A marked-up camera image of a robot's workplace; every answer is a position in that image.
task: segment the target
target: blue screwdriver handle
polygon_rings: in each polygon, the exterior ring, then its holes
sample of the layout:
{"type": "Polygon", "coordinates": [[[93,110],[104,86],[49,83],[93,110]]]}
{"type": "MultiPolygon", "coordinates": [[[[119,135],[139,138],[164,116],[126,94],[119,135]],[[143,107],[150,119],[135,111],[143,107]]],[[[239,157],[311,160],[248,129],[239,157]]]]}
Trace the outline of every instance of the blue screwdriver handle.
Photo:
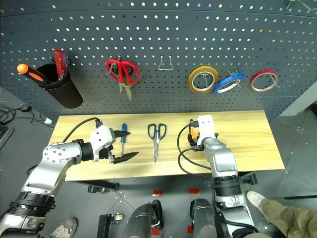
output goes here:
{"type": "MultiPolygon", "coordinates": [[[[122,131],[128,131],[128,126],[127,126],[126,123],[123,123],[123,124],[122,124],[122,129],[121,129],[121,130],[122,130],[122,131]]],[[[125,143],[125,136],[121,137],[120,142],[125,143]]]]}

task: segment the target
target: tool holder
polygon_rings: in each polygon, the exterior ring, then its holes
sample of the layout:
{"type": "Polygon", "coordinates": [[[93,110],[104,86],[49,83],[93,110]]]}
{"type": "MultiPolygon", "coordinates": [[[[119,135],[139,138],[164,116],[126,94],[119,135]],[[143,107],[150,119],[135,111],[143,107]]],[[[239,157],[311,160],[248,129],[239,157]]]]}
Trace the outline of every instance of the tool holder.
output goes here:
{"type": "Polygon", "coordinates": [[[44,74],[48,80],[54,82],[39,84],[38,86],[51,94],[62,106],[72,109],[83,103],[83,98],[71,80],[69,71],[61,80],[56,81],[58,74],[54,63],[44,64],[36,70],[44,74]]]}

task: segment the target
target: silver scissors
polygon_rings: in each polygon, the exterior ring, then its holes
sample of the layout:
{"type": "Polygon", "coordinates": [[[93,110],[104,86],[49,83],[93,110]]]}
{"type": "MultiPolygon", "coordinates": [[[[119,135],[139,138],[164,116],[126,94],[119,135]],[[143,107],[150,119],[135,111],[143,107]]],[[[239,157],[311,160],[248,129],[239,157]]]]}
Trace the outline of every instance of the silver scissors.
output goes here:
{"type": "Polygon", "coordinates": [[[158,128],[156,124],[149,124],[148,125],[148,135],[149,137],[152,139],[153,144],[154,144],[154,150],[153,150],[153,154],[154,154],[154,163],[156,163],[157,158],[158,158],[158,154],[159,154],[159,141],[163,139],[163,137],[166,134],[166,125],[163,123],[158,124],[158,128]],[[164,133],[163,135],[161,134],[161,127],[164,127],[164,133]],[[154,127],[154,132],[153,132],[153,136],[151,136],[150,131],[151,127],[154,127]]]}

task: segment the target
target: sneaker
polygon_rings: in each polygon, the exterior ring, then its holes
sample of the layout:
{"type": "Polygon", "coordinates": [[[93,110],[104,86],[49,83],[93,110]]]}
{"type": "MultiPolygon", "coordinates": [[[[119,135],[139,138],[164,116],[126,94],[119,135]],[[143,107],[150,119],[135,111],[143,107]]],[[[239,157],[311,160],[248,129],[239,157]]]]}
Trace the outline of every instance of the sneaker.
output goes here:
{"type": "Polygon", "coordinates": [[[259,208],[261,202],[263,199],[266,199],[266,197],[264,197],[262,194],[259,194],[258,192],[249,191],[247,192],[247,199],[253,206],[259,208]]]}
{"type": "Polygon", "coordinates": [[[50,238],[71,238],[74,236],[76,228],[76,218],[67,218],[52,234],[50,234],[50,238]]]}

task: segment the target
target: scissors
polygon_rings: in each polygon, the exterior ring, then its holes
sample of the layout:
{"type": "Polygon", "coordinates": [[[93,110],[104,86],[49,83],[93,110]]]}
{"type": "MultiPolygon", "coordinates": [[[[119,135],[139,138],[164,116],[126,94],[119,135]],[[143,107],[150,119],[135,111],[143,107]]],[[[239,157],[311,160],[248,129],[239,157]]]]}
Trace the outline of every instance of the scissors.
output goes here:
{"type": "Polygon", "coordinates": [[[140,78],[140,72],[139,69],[137,68],[137,66],[133,63],[131,63],[130,61],[119,61],[117,59],[109,59],[106,63],[106,70],[107,72],[110,73],[111,77],[114,78],[115,81],[119,82],[119,89],[120,89],[120,93],[122,93],[122,87],[125,88],[125,92],[129,98],[129,100],[132,100],[131,97],[131,91],[130,91],[130,86],[133,86],[134,84],[136,84],[139,81],[140,78]],[[116,77],[116,75],[111,71],[110,72],[110,67],[112,64],[117,65],[117,72],[119,75],[119,78],[116,77]],[[132,70],[134,70],[137,74],[136,78],[134,79],[134,81],[131,81],[131,71],[129,72],[128,68],[130,67],[132,70]]]}
{"type": "Polygon", "coordinates": [[[166,134],[166,125],[165,124],[163,124],[163,123],[158,124],[158,129],[157,129],[157,125],[154,123],[148,125],[148,135],[152,139],[153,144],[154,144],[154,150],[153,150],[154,163],[156,163],[157,158],[158,158],[158,154],[159,154],[159,142],[160,142],[160,140],[163,139],[165,134],[166,134]],[[164,127],[163,135],[161,134],[161,130],[160,130],[162,126],[164,127]],[[153,136],[151,136],[151,134],[150,134],[151,127],[154,127],[153,136]]]}

